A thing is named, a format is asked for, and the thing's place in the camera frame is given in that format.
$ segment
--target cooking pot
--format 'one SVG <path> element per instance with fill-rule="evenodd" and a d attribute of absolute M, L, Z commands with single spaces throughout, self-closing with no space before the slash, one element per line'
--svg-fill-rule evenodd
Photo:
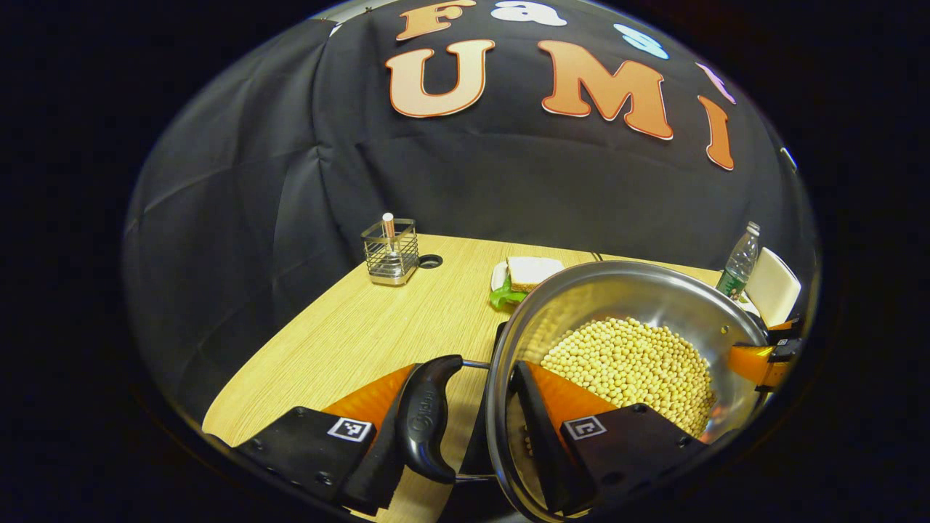
<path fill-rule="evenodd" d="M 633 261 L 596 261 L 565 269 L 530 292 L 502 330 L 489 365 L 443 356 L 411 373 L 397 425 L 407 464 L 445 483 L 480 479 L 456 477 L 443 461 L 439 444 L 447 414 L 445 382 L 462 365 L 484 367 L 489 371 L 488 451 L 507 499 L 535 521 L 565 521 L 583 514 L 562 514 L 547 507 L 538 464 L 525 452 L 521 431 L 526 417 L 512 380 L 518 362 L 539 364 L 567 330 L 607 316 L 668 327 L 707 359 L 716 403 L 700 441 L 710 444 L 749 419 L 757 396 L 755 384 L 731 371 L 726 356 L 741 342 L 765 345 L 765 334 L 751 317 L 715 288 L 671 269 Z"/>

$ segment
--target lettuce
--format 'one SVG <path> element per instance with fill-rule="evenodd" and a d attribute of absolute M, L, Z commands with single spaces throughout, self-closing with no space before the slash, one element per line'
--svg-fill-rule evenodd
<path fill-rule="evenodd" d="M 491 304 L 495 309 L 502 309 L 504 303 L 519 303 L 526 297 L 525 292 L 515 292 L 511 290 L 511 275 L 507 274 L 504 278 L 503 287 L 491 291 Z"/>

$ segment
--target white letter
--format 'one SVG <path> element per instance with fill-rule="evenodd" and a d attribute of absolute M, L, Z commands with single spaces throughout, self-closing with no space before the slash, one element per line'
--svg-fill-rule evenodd
<path fill-rule="evenodd" d="M 497 2 L 500 9 L 491 11 L 491 16 L 506 21 L 534 21 L 543 25 L 561 27 L 568 22 L 559 18 L 559 13 L 549 6 L 536 2 Z"/>
<path fill-rule="evenodd" d="M 627 43 L 631 46 L 645 51 L 654 57 L 658 57 L 663 60 L 669 59 L 669 53 L 665 52 L 665 49 L 662 48 L 662 45 L 652 36 L 649 36 L 648 34 L 642 34 L 639 31 L 632 29 L 632 27 L 627 27 L 619 23 L 614 24 L 614 29 L 623 33 L 623 39 L 626 40 Z"/>

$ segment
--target orange letter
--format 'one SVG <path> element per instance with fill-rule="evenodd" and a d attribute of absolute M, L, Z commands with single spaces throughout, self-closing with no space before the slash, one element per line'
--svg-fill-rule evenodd
<path fill-rule="evenodd" d="M 474 5 L 474 0 L 452 0 L 452 2 L 418 7 L 410 9 L 406 13 L 401 13 L 402 17 L 407 18 L 407 26 L 403 33 L 397 35 L 397 41 L 400 42 L 421 34 L 442 31 L 452 24 L 447 21 L 439 21 L 440 18 L 456 19 L 462 16 L 463 7 Z"/>
<path fill-rule="evenodd" d="M 423 90 L 423 69 L 432 49 L 417 49 L 385 62 L 391 69 L 391 105 L 414 118 L 452 114 L 472 105 L 485 91 L 485 52 L 491 40 L 467 40 L 446 47 L 458 55 L 458 82 L 451 91 L 432 95 Z"/>
<path fill-rule="evenodd" d="M 733 170 L 736 165 L 730 155 L 730 134 L 726 131 L 726 117 L 724 110 L 716 103 L 697 95 L 697 100 L 707 111 L 707 121 L 711 125 L 711 144 L 707 146 L 707 157 L 711 162 L 726 170 Z"/>
<path fill-rule="evenodd" d="M 632 98 L 630 111 L 623 115 L 627 125 L 671 140 L 662 100 L 663 78 L 658 71 L 627 60 L 611 74 L 584 47 L 552 40 L 538 45 L 552 56 L 552 96 L 542 101 L 543 109 L 569 116 L 591 114 L 591 106 L 581 99 L 584 85 L 605 120 L 616 118 L 627 98 Z"/>

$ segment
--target green bottle label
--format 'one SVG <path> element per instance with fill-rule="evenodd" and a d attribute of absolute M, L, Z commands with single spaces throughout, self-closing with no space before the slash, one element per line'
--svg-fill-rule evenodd
<path fill-rule="evenodd" d="M 732 300 L 739 298 L 739 295 L 742 294 L 745 287 L 746 282 L 740 281 L 736 276 L 731 275 L 727 271 L 724 271 L 724 275 L 720 276 L 720 281 L 717 282 L 717 290 L 729 296 Z"/>

